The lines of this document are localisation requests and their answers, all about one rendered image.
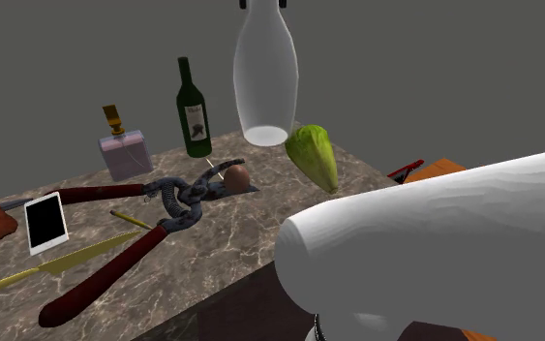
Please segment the green lettuce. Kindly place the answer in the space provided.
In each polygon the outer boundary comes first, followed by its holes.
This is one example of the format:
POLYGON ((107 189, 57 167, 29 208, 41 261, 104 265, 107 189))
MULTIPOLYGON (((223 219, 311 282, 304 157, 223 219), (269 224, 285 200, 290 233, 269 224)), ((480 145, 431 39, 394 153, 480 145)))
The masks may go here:
POLYGON ((334 151, 327 131, 309 124, 296 129, 285 142, 291 161, 328 194, 339 189, 334 151))

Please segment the orange wooden furniture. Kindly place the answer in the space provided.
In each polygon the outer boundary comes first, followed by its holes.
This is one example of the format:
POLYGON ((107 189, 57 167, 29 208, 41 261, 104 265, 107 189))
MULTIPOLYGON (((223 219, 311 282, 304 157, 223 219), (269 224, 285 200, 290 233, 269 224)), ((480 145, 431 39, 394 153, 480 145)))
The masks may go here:
POLYGON ((421 168, 415 172, 411 172, 405 179, 404 183, 415 182, 427 178, 442 176, 458 171, 465 171, 466 168, 456 164, 446 158, 442 158, 427 167, 421 168))

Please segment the gold knife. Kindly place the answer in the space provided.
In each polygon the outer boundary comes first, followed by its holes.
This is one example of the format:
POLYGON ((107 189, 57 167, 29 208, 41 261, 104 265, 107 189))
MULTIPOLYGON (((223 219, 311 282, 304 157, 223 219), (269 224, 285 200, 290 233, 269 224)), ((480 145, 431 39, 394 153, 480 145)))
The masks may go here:
POLYGON ((17 274, 1 279, 0 290, 37 272, 47 272, 52 275, 64 272, 78 264, 83 264, 107 252, 109 249, 112 249, 120 244, 125 243, 126 241, 132 239, 133 237, 137 235, 139 235, 139 232, 122 233, 115 237, 109 238, 107 240, 98 242, 91 246, 74 251, 73 253, 67 254, 63 257, 54 259, 46 263, 42 263, 39 266, 26 269, 17 274))

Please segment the grey flat blade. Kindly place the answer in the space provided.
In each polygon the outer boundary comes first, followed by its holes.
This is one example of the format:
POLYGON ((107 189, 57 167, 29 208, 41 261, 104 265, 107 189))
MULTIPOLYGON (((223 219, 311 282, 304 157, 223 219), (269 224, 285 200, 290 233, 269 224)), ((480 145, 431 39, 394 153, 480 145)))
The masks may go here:
POLYGON ((0 208, 2 210, 4 210, 4 211, 7 211, 7 210, 10 210, 10 209, 14 209, 16 207, 19 207, 19 206, 23 206, 27 202, 30 202, 30 201, 32 201, 32 198, 18 199, 18 200, 13 200, 13 201, 2 201, 2 202, 0 202, 0 208))

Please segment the brown egg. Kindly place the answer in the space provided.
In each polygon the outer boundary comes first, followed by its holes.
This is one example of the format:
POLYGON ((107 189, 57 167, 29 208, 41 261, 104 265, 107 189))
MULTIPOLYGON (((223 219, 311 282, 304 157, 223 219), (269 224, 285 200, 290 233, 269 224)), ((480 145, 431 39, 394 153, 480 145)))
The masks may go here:
POLYGON ((233 165, 226 170, 224 183, 232 193, 244 193, 250 186, 250 175, 244 167, 233 165))

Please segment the green wine bottle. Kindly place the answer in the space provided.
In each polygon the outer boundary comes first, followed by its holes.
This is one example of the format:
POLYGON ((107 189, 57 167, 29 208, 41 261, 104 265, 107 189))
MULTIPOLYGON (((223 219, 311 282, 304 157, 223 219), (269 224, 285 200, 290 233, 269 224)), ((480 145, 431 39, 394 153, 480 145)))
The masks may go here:
POLYGON ((193 83, 189 59, 177 58, 181 86, 176 96, 176 106, 188 155, 205 158, 212 152, 205 100, 193 83))

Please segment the pale thin stick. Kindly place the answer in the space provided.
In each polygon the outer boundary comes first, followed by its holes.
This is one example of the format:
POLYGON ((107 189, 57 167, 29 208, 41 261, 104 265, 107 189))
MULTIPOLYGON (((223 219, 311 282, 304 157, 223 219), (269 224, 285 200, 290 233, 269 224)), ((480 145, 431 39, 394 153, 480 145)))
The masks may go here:
MULTIPOLYGON (((211 167, 211 169, 215 169, 216 166, 208 159, 208 158, 205 158, 206 162, 209 164, 209 166, 211 167)), ((217 175, 218 177, 224 181, 224 177, 221 175, 221 173, 219 171, 217 171, 217 175)))

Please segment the white tablet with black screen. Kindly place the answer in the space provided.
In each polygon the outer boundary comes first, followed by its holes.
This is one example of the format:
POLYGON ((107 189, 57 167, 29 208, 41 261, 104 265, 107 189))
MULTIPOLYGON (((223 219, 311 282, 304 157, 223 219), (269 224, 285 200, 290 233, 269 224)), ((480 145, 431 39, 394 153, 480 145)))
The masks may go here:
POLYGON ((62 202, 57 191, 27 202, 23 210, 31 256, 69 240, 62 202))

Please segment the red and black tool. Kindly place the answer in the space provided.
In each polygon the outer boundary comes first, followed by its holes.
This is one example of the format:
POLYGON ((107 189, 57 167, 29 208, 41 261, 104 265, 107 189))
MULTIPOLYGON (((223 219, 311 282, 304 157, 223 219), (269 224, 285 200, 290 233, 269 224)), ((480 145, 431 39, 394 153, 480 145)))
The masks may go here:
POLYGON ((403 184, 409 174, 413 171, 419 168, 424 164, 424 161, 422 159, 418 159, 417 161, 410 163, 408 165, 405 165, 401 167, 398 170, 395 170, 388 174, 388 177, 394 180, 395 182, 399 184, 403 184))

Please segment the yellow pencil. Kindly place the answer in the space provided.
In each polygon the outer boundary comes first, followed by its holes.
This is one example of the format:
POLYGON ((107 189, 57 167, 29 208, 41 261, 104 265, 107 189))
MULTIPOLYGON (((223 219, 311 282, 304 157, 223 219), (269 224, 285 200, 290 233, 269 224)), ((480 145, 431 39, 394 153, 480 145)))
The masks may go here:
POLYGON ((139 226, 139 227, 141 227, 141 228, 143 228, 143 229, 147 229, 147 230, 152 230, 152 229, 153 229, 153 228, 152 228, 151 226, 149 226, 148 224, 146 224, 146 223, 144 223, 144 222, 141 222, 141 221, 139 221, 138 219, 133 218, 133 217, 131 217, 131 216, 128 216, 128 215, 126 215, 126 214, 120 213, 120 212, 118 212, 118 211, 116 211, 116 210, 110 210, 109 213, 110 213, 111 215, 117 217, 117 218, 120 218, 120 219, 122 219, 122 220, 124 220, 124 221, 127 221, 127 222, 129 222, 129 223, 132 223, 132 224, 134 224, 134 225, 136 225, 136 226, 139 226))

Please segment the perfume bottle with gold cap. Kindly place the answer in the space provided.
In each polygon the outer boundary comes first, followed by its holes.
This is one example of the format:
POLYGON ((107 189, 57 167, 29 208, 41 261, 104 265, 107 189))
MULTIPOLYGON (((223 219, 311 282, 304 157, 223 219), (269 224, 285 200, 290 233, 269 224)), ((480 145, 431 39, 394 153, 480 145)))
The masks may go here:
POLYGON ((143 133, 122 127, 116 105, 103 106, 110 136, 98 145, 113 181, 118 182, 151 172, 153 164, 143 133))

